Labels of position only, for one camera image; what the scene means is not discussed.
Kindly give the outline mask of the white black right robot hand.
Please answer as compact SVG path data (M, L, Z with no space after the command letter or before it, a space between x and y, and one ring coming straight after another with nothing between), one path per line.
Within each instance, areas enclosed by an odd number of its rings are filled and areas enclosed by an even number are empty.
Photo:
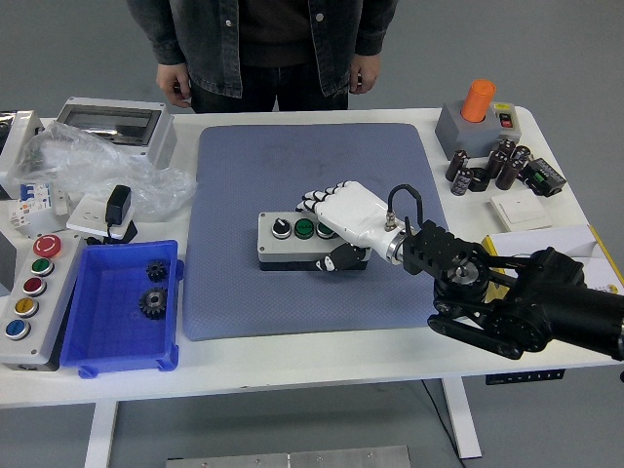
M324 191L310 191L295 208L309 211L337 234L343 244L316 262L323 271L346 270L375 252L389 263L403 261L405 225L387 226L388 206L357 181L345 181Z

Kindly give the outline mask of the person's right hand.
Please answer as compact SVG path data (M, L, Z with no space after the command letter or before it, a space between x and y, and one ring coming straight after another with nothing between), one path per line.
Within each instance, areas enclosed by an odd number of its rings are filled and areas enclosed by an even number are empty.
M156 83L170 104L180 108L191 106L191 82L185 63L159 63Z

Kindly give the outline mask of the person's left hand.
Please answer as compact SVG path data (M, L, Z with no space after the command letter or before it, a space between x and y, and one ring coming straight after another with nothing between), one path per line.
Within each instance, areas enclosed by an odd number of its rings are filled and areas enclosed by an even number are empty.
M368 93L381 73L381 54L362 56L355 54L349 70L349 92L354 95Z

